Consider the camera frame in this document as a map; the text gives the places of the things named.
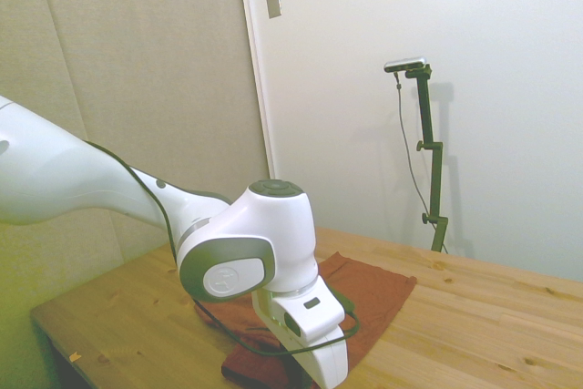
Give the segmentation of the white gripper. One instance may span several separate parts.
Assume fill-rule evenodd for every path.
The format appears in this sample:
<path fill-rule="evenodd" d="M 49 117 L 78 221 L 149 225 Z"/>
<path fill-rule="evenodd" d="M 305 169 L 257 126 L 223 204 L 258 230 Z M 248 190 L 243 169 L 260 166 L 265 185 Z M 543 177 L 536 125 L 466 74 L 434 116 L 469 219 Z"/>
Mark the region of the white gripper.
<path fill-rule="evenodd" d="M 335 388 L 348 374 L 348 355 L 343 331 L 336 325 L 324 336 L 310 341 L 293 341 L 293 351 L 312 347 L 312 350 L 295 353 L 294 359 L 320 388 Z"/>

